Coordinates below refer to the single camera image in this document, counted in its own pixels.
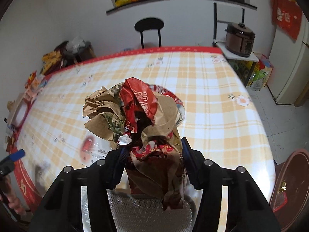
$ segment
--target red decoration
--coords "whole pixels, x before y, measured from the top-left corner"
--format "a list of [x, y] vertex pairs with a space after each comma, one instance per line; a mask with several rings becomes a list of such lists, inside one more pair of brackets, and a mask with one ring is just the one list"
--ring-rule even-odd
[[272, 22], [297, 40], [302, 23], [302, 10], [295, 0], [271, 0]]

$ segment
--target metal mesh plate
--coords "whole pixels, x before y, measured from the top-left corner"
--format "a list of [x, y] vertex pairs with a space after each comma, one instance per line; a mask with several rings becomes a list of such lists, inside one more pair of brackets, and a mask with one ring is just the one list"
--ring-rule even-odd
[[[163, 211], [159, 199], [127, 195], [108, 190], [109, 204], [118, 232], [189, 232], [193, 228], [195, 205], [186, 196], [183, 209]], [[85, 232], [91, 232], [87, 187], [81, 187], [81, 212]]]

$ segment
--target black chair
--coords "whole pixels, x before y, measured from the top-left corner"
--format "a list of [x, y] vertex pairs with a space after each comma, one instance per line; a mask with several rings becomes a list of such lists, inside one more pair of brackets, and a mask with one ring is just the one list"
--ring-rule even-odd
[[144, 39], [143, 39], [143, 31], [148, 30], [158, 30], [159, 34], [159, 46], [162, 47], [161, 43], [161, 29], [164, 27], [164, 22], [159, 18], [144, 18], [138, 21], [134, 28], [137, 32], [141, 33], [141, 42], [142, 42], [142, 49], [144, 48]]

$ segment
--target plastic bag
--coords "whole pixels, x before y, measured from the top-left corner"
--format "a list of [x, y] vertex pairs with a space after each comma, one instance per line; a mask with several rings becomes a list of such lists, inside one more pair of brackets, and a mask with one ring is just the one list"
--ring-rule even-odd
[[89, 167], [97, 160], [105, 159], [111, 150], [108, 141], [87, 131], [79, 150], [81, 163]]
[[83, 48], [85, 46], [86, 45], [84, 40], [81, 37], [77, 36], [72, 41], [66, 44], [66, 50], [72, 52], [73, 54], [76, 54], [80, 48]]

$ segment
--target crumpled trash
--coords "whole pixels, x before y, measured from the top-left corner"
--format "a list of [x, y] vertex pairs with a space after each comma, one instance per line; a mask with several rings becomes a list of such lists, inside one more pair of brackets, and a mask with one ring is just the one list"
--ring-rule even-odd
[[113, 149], [119, 137], [132, 139], [126, 164], [131, 193], [162, 199], [163, 210], [182, 208], [187, 182], [177, 113], [173, 98], [136, 78], [109, 90], [102, 87], [86, 97], [83, 108], [83, 117], [90, 118], [85, 127]]

